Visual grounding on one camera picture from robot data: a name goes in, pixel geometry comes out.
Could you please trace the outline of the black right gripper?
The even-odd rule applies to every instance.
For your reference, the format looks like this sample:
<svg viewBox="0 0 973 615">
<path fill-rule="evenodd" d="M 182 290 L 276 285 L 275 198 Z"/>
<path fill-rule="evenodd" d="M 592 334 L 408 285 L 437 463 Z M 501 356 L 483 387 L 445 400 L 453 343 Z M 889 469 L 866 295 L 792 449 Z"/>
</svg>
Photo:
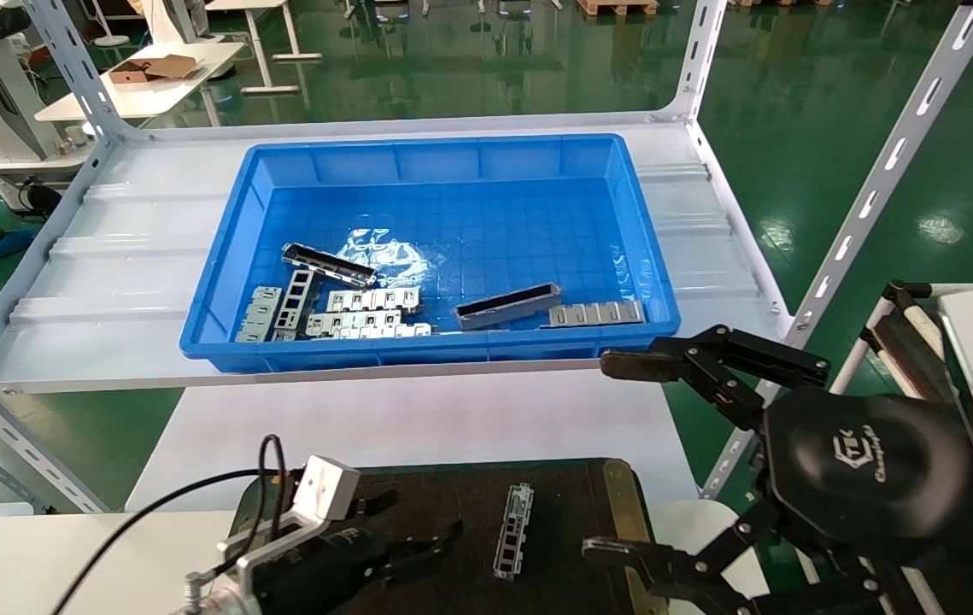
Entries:
<svg viewBox="0 0 973 615">
<path fill-rule="evenodd" d="M 641 353 L 610 349 L 600 368 L 615 380 L 685 382 L 741 430 L 762 427 L 765 407 L 741 374 L 795 389 L 826 385 L 830 373 L 818 355 L 727 325 L 657 337 Z M 762 429 L 776 498 L 757 501 L 696 555 L 599 536 L 583 540 L 584 558 L 631 568 L 651 595 L 705 614 L 825 614 L 879 598 L 859 550 L 939 541 L 973 483 L 973 444 L 942 402 L 801 388 L 766 410 Z M 725 570 L 771 532 L 825 550 L 841 575 L 755 598 L 736 591 Z"/>
</svg>

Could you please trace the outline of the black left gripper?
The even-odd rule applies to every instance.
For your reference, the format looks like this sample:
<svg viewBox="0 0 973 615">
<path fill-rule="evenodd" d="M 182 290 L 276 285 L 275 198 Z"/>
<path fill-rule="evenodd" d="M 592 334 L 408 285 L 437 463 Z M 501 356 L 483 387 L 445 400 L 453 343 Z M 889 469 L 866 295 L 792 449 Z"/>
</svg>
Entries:
<svg viewBox="0 0 973 615">
<path fill-rule="evenodd" d="M 456 520 L 430 540 L 392 542 L 366 525 L 397 505 L 399 493 L 355 495 L 337 532 L 311 538 L 257 565 L 253 595 L 262 614 L 329 614 L 352 600 L 382 572 L 384 585 L 416 583 L 435 575 L 462 537 Z"/>
</svg>

